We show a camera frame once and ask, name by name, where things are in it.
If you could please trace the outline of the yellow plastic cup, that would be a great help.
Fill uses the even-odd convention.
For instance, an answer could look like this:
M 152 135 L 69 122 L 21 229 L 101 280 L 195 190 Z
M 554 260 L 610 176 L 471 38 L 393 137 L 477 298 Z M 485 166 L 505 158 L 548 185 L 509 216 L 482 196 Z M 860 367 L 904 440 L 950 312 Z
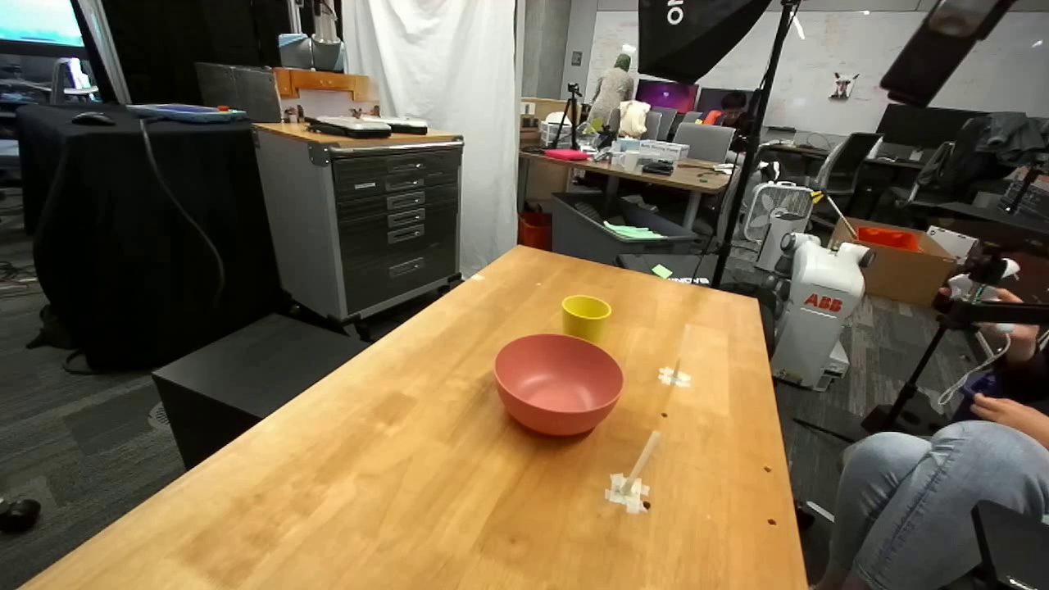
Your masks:
M 613 306 L 600 296 L 566 296 L 561 302 L 564 332 L 585 340 L 598 340 L 613 319 Z

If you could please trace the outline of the pink plastic bowl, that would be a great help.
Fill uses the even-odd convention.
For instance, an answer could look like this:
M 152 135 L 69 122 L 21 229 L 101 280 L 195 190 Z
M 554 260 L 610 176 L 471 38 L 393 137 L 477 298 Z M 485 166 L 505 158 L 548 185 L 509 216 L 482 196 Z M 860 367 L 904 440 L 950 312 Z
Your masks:
M 528 335 L 494 355 L 505 412 L 541 437 L 586 437 L 624 392 L 624 367 L 598 343 L 566 335 Z

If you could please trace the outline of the white taped stick far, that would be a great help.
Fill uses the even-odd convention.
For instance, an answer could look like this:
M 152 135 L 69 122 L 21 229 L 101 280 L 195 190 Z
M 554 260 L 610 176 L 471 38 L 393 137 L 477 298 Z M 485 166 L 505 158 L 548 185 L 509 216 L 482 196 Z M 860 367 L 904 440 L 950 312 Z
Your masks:
M 695 378 L 683 367 L 683 362 L 659 367 L 657 378 L 663 387 L 678 387 L 678 390 L 690 390 L 695 385 Z

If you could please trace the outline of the white taped stick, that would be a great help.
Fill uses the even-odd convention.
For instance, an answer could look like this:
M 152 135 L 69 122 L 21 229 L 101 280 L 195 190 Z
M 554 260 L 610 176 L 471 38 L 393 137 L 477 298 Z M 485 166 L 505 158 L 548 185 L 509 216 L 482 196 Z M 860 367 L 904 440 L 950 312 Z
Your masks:
M 683 367 L 683 362 L 659 367 L 657 378 L 663 387 L 678 387 L 678 390 L 690 390 L 695 385 L 695 378 Z
M 663 433 L 652 428 L 647 447 L 641 450 L 636 463 L 625 471 L 610 475 L 604 497 L 610 505 L 624 509 L 625 515 L 647 511 L 651 484 L 642 483 L 642 471 L 647 471 L 652 452 L 659 450 L 659 440 L 663 440 Z

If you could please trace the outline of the grey metal drawer cabinet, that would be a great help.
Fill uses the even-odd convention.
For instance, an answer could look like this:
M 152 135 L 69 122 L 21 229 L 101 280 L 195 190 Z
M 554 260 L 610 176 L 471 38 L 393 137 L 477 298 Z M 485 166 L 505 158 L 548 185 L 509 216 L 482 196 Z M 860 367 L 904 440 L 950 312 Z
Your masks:
M 458 274 L 456 132 L 349 137 L 259 125 L 257 164 L 280 282 L 302 308 L 355 320 Z

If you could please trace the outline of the white taped stick near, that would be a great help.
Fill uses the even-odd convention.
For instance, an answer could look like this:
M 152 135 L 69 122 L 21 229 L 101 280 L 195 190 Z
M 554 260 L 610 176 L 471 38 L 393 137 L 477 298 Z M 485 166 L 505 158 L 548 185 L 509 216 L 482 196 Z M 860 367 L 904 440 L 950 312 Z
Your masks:
M 651 484 L 642 483 L 642 471 L 647 471 L 652 452 L 659 450 L 659 440 L 663 440 L 663 433 L 652 428 L 647 447 L 641 450 L 636 463 L 625 471 L 610 475 L 604 497 L 610 505 L 624 509 L 625 515 L 647 511 Z

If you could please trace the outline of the white hanging sheet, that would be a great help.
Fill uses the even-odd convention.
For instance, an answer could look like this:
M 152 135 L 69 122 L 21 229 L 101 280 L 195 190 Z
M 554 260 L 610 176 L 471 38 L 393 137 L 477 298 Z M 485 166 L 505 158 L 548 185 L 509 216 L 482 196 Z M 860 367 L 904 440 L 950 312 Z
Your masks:
M 380 110 L 458 132 L 458 269 L 514 247 L 518 216 L 518 4 L 340 0 L 349 73 L 380 91 Z

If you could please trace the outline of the black low bench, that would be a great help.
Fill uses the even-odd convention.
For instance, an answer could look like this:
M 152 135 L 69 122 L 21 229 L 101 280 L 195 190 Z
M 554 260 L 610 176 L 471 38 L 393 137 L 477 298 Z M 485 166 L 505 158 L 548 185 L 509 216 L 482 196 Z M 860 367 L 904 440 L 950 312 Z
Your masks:
M 350 362 L 363 340 L 285 314 L 259 319 L 153 370 L 188 469 Z

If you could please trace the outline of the cardboard box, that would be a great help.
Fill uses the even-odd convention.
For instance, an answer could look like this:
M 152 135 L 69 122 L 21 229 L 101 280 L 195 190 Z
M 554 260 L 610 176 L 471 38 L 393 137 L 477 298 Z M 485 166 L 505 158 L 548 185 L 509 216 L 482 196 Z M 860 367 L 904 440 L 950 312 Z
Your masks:
M 867 296 L 927 308 L 959 263 L 923 229 L 846 218 L 832 229 L 837 243 L 860 243 L 867 257 Z

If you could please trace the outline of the black draped table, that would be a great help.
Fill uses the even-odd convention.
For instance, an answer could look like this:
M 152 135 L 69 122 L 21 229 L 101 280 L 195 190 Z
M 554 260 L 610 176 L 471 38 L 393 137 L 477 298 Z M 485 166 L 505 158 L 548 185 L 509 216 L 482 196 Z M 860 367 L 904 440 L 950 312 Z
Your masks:
M 16 110 L 35 280 L 99 374 L 148 370 L 282 302 L 250 122 Z

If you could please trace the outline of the seated person in jeans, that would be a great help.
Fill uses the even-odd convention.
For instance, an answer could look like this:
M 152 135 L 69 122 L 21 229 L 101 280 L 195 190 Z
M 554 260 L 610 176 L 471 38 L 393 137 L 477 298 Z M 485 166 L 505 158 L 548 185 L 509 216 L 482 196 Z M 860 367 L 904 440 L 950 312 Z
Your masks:
M 1049 511 L 1047 329 L 1000 323 L 1004 378 L 934 437 L 872 433 L 844 452 L 817 590 L 946 590 L 982 563 L 982 500 Z

